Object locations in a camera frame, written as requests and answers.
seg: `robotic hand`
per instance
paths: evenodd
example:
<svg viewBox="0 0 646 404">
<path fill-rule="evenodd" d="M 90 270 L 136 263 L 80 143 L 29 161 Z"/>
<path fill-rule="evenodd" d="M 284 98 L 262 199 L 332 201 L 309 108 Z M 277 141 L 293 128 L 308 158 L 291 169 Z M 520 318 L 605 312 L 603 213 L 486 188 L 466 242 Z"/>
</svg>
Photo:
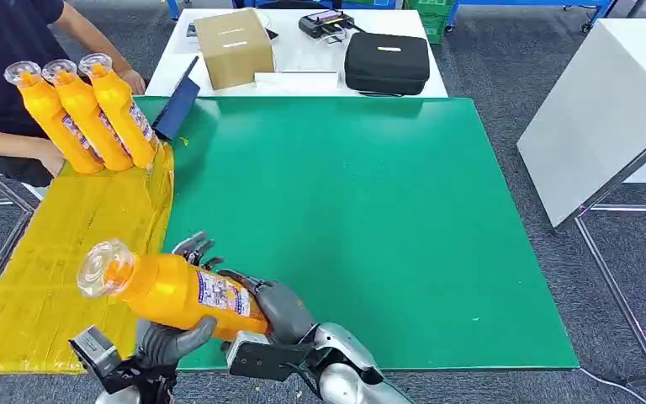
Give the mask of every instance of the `robotic hand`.
<svg viewBox="0 0 646 404">
<path fill-rule="evenodd" d="M 172 253 L 199 266 L 213 245 L 201 231 L 178 244 Z M 221 258 L 211 258 L 201 266 L 214 270 L 220 262 Z M 327 404 L 412 403 L 384 378 L 373 355 L 348 330 L 335 323 L 315 323 L 286 284 L 229 269 L 218 274 L 246 287 L 270 324 L 268 335 L 242 331 L 231 344 L 222 345 L 232 375 L 284 381 L 295 373 Z M 188 331 L 140 321 L 138 349 L 125 360 L 95 326 L 69 344 L 88 373 L 105 388 L 96 404 L 168 404 L 177 383 L 179 359 L 206 343 L 215 326 L 216 320 L 210 316 Z"/>
</svg>

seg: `green table mat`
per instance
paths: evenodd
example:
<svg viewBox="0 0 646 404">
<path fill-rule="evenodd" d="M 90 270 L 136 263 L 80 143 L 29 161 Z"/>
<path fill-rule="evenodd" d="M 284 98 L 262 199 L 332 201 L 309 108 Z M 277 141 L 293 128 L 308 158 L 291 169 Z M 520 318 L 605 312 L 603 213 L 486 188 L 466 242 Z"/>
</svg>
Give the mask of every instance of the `green table mat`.
<svg viewBox="0 0 646 404">
<path fill-rule="evenodd" d="M 386 369 L 578 366 L 470 99 L 200 98 L 179 136 L 164 251 L 205 229 Z"/>
</svg>

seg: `person's arm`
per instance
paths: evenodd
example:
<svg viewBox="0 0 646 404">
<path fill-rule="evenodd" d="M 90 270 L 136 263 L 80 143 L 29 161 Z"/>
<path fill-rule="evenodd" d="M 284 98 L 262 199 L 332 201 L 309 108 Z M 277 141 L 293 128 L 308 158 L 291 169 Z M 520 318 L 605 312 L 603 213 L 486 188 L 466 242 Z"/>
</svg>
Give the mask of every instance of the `person's arm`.
<svg viewBox="0 0 646 404">
<path fill-rule="evenodd" d="M 0 132 L 0 156 L 39 160 L 54 177 L 63 167 L 63 155 L 48 139 Z"/>
<path fill-rule="evenodd" d="M 145 81 L 142 76 L 130 66 L 112 42 L 73 6 L 64 3 L 63 13 L 56 20 L 56 25 L 92 52 L 110 56 L 113 59 L 113 70 L 132 87 L 132 93 L 145 93 Z"/>
</svg>

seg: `white table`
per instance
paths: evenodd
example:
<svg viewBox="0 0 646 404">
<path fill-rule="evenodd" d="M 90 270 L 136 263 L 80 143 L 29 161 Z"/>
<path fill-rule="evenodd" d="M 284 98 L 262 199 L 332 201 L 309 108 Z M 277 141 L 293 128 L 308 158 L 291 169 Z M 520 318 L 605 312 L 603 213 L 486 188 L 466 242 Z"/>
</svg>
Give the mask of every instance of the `white table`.
<svg viewBox="0 0 646 404">
<path fill-rule="evenodd" d="M 183 75 L 185 69 L 196 55 L 200 55 L 199 43 L 196 36 L 187 37 L 187 27 L 195 19 L 210 17 L 224 13 L 232 13 L 231 9 L 198 8 L 182 11 L 177 26 L 174 27 L 172 36 L 167 42 L 167 47 L 157 64 L 145 95 L 169 96 Z M 257 10 L 257 15 L 262 25 L 277 34 L 279 37 L 272 41 L 274 63 L 276 72 L 303 72 L 303 71 L 333 71 L 342 72 L 347 40 L 343 44 L 328 45 L 325 41 L 317 41 L 298 28 L 298 21 L 315 10 Z M 346 13 L 355 18 L 355 23 L 368 32 L 390 35 L 406 35 L 426 38 L 422 28 L 420 16 L 415 10 L 346 10 Z M 348 30 L 348 39 L 354 32 Z M 428 46 L 430 56 L 430 79 L 425 89 L 417 97 L 447 97 L 447 90 L 442 82 L 442 75 L 437 69 L 432 49 Z M 300 73 L 315 80 L 315 75 Z M 215 91 L 211 87 L 206 65 L 199 58 L 197 65 L 192 70 L 190 78 L 200 87 L 199 96 L 212 95 L 283 95 L 283 96 L 358 96 L 359 94 L 347 88 L 341 75 L 338 75 L 336 88 L 322 88 L 298 86 L 297 83 L 260 82 L 250 83 L 234 88 L 225 88 Z"/>
<path fill-rule="evenodd" d="M 575 222 L 646 358 L 645 332 L 583 221 L 593 210 L 646 212 L 602 203 L 623 183 L 646 183 L 646 19 L 599 20 L 517 145 L 551 224 Z M 627 384 L 646 385 L 646 374 Z"/>
</svg>

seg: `plastic bottle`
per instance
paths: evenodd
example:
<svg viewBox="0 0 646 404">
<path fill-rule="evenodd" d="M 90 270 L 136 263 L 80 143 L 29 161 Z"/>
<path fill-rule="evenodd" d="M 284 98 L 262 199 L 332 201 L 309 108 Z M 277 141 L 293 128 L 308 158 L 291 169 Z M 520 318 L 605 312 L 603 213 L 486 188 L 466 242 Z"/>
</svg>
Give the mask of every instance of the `plastic bottle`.
<svg viewBox="0 0 646 404">
<path fill-rule="evenodd" d="M 56 90 L 40 76 L 37 64 L 17 61 L 6 68 L 3 76 L 19 89 L 26 110 L 74 170 L 81 174 L 94 174 L 103 169 L 103 160 L 63 109 Z"/>
<path fill-rule="evenodd" d="M 137 167 L 149 168 L 159 140 L 132 98 L 130 85 L 113 72 L 113 60 L 104 53 L 93 53 L 83 57 L 78 67 L 93 82 L 95 98 L 127 146 L 132 161 Z"/>
<path fill-rule="evenodd" d="M 216 318 L 214 337 L 232 341 L 239 331 L 265 333 L 266 317 L 251 294 L 232 279 L 195 267 L 173 254 L 139 256 L 120 240 L 100 242 L 77 276 L 86 297 L 112 295 L 151 322 L 190 329 Z"/>
<path fill-rule="evenodd" d="M 105 167 L 113 171 L 132 167 L 130 156 L 98 106 L 93 88 L 77 75 L 76 64 L 66 59 L 51 61 L 43 66 L 42 75 L 56 87 L 63 108 L 103 158 Z"/>
</svg>

